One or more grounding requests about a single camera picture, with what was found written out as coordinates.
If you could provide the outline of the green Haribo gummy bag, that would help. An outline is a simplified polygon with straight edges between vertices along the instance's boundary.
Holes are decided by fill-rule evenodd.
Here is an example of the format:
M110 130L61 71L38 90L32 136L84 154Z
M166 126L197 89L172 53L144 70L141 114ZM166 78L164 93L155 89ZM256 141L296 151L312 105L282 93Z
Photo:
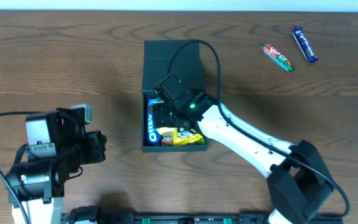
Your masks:
M173 146L174 145L174 133L166 132L161 134L161 145L162 146Z

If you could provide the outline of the yellow Hacks candy bag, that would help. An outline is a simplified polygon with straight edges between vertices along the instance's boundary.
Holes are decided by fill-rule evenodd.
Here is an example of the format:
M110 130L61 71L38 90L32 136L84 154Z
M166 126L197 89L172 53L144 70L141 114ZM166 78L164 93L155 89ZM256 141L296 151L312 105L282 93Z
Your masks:
M174 146L205 145L205 138L198 133L189 131L175 131L173 135Z

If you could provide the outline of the dark blue chocolate bar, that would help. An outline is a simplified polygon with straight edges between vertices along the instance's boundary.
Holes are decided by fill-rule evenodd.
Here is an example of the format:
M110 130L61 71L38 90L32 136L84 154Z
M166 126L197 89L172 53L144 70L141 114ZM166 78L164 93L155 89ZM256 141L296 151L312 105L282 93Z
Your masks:
M318 60L317 56L314 54L308 39L306 38L303 28L296 27L292 32L295 41L297 42L301 52L303 53L305 59L309 63L313 63Z

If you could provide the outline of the blue Oreo cookie pack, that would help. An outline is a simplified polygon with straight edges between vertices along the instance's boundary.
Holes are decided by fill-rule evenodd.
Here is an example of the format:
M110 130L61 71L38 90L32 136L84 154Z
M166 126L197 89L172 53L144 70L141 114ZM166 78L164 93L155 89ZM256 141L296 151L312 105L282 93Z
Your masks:
M151 146L160 145L161 136L153 120L153 105L161 102L162 100L160 98L150 98L147 101L147 140Z

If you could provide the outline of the red green snack bar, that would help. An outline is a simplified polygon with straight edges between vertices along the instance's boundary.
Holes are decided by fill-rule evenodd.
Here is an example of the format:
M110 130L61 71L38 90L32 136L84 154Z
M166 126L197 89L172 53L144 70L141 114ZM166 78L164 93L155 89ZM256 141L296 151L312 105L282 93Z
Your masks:
M286 72L292 72L294 69L293 63L270 44L262 44L261 49L263 53L280 68Z

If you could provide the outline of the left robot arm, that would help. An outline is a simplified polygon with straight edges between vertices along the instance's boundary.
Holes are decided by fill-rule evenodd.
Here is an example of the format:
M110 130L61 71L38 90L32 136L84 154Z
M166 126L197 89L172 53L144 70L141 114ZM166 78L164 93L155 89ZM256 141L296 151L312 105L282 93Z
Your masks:
M6 175L15 223L60 223L65 182L79 177L83 165L105 160L105 135L85 130L92 114L81 104L26 117L28 142Z

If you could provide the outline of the black gift box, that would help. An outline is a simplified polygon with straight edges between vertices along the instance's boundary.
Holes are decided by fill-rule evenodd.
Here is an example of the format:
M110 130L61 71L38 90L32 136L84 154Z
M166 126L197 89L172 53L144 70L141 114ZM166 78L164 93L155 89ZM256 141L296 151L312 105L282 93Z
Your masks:
M157 86L168 72L172 72L182 83L195 93L205 90L204 71L200 59L200 48L197 43L187 45L175 52L186 43L186 40L146 40L144 42L144 68L142 77L142 151L143 152L197 152L208 149L208 141L202 145L163 146L149 142L151 120L148 116L149 101L158 98L154 87Z

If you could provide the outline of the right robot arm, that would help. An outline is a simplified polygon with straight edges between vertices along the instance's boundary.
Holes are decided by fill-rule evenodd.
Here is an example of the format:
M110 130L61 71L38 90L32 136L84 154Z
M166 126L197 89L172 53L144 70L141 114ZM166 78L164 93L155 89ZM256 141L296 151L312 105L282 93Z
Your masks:
M161 91L172 116L202 135L227 146L266 179L274 211L270 223L309 223L332 194L331 174L310 142L274 138L229 111L213 96L190 91L170 96Z

